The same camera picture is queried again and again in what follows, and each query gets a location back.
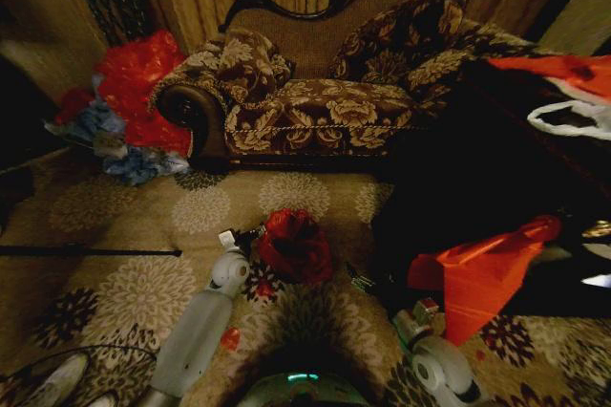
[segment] sofa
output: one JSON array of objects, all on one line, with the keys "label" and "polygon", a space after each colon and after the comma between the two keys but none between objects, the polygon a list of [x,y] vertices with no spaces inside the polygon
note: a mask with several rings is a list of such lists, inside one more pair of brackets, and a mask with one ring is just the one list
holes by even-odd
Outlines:
[{"label": "sofa", "polygon": [[191,131],[196,167],[370,166],[443,115],[464,62],[548,53],[465,18],[466,3],[334,0],[299,14],[236,0],[221,37],[151,100]]}]

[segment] floral carpet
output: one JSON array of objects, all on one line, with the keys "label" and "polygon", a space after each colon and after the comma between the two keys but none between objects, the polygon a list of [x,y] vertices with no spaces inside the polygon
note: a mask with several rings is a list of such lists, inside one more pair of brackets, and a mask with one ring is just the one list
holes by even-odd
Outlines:
[{"label": "floral carpet", "polygon": [[[280,281],[254,249],[230,328],[185,406],[231,405],[282,349],[324,354],[374,405],[434,406],[386,312],[349,283],[374,255],[370,221],[392,186],[365,174],[190,172],[128,187],[66,150],[31,164],[35,194],[12,211],[3,246],[183,251],[157,256],[0,257],[0,406],[17,405],[69,355],[89,366],[67,404],[115,391],[129,405],[155,354],[221,254],[219,231],[304,208],[327,233],[336,271],[318,287]],[[499,316],[461,351],[503,406],[611,405],[611,321]]]}]

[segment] floral upholstery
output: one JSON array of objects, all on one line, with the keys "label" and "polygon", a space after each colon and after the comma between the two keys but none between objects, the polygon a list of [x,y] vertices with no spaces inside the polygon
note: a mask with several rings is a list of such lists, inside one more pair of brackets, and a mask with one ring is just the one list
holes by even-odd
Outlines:
[{"label": "floral upholstery", "polygon": [[236,154],[385,155],[390,137],[427,118],[397,86],[294,79],[263,103],[236,104],[225,139]]},{"label": "floral upholstery", "polygon": [[450,45],[464,0],[408,0],[348,35],[329,67],[333,78],[397,84],[409,70]]},{"label": "floral upholstery", "polygon": [[232,29],[225,37],[217,78],[238,103],[253,103],[274,93],[292,70],[272,42],[258,32]]},{"label": "floral upholstery", "polygon": [[452,45],[408,72],[400,85],[405,87],[414,99],[424,102],[451,92],[460,81],[460,67],[465,61],[548,54],[553,52],[508,34],[495,25],[481,25],[472,20],[464,20]]},{"label": "floral upholstery", "polygon": [[260,33],[232,29],[166,76],[221,106],[233,155],[380,156],[389,139],[450,102],[463,62],[551,54],[493,25],[463,20],[464,0],[409,0],[351,33],[330,79],[290,79],[294,65]]}]

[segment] red plastic bag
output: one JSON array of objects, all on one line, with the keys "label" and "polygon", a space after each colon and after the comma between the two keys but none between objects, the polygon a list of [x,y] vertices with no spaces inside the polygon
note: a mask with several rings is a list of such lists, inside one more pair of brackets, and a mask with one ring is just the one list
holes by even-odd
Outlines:
[{"label": "red plastic bag", "polygon": [[611,55],[558,55],[542,58],[521,56],[489,58],[501,70],[524,70],[563,79],[573,87],[604,98],[611,104]]},{"label": "red plastic bag", "polygon": [[188,130],[166,120],[149,106],[155,85],[184,60],[167,31],[109,49],[96,70],[105,77],[98,91],[125,122],[125,140],[134,146],[158,147],[186,157],[191,146]]},{"label": "red plastic bag", "polygon": [[269,215],[259,241],[259,256],[283,279],[316,284],[333,274],[325,233],[303,209],[281,209]]},{"label": "red plastic bag", "polygon": [[78,113],[89,106],[94,96],[83,89],[70,89],[59,100],[60,111],[55,115],[55,123],[64,125],[73,120]]},{"label": "red plastic bag", "polygon": [[515,232],[420,254],[410,265],[408,286],[444,291],[446,338],[461,345],[501,311],[543,242],[559,231],[557,218],[539,216]]}]

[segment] white plastic bag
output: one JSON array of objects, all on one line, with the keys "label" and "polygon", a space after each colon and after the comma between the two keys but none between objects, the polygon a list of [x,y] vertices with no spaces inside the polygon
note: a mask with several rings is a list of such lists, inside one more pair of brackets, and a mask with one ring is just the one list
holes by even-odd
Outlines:
[{"label": "white plastic bag", "polygon": [[[540,115],[553,113],[560,109],[571,108],[576,114],[591,118],[596,122],[595,126],[576,127],[575,125],[554,125],[547,123]],[[592,104],[578,99],[570,99],[562,103],[553,103],[536,108],[528,115],[527,120],[538,130],[551,133],[553,135],[561,135],[565,137],[586,136],[597,139],[611,140],[611,106]]]}]

